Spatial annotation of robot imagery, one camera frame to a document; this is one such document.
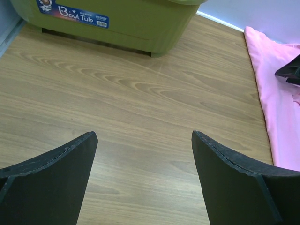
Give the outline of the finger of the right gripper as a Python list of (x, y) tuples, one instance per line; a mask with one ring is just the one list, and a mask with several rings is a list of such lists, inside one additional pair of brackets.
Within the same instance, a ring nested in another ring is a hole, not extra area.
[(287, 83), (300, 85), (300, 56), (275, 72), (275, 76), (283, 77)]

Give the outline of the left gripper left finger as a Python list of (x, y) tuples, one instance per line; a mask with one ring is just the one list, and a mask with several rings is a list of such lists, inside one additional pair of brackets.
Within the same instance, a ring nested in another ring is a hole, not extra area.
[(2, 225), (77, 224), (98, 138), (87, 132), (0, 170)]

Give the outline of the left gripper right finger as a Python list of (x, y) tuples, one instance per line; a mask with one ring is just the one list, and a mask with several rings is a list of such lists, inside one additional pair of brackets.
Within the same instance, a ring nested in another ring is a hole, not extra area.
[(212, 225), (297, 225), (300, 173), (263, 163), (192, 133), (192, 150)]

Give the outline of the pink t shirt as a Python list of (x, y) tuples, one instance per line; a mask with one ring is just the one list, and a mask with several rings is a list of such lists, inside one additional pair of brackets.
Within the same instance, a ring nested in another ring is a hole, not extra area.
[(300, 53), (299, 44), (278, 44), (251, 27), (244, 29), (266, 121), (273, 163), (300, 169), (300, 88), (275, 72)]

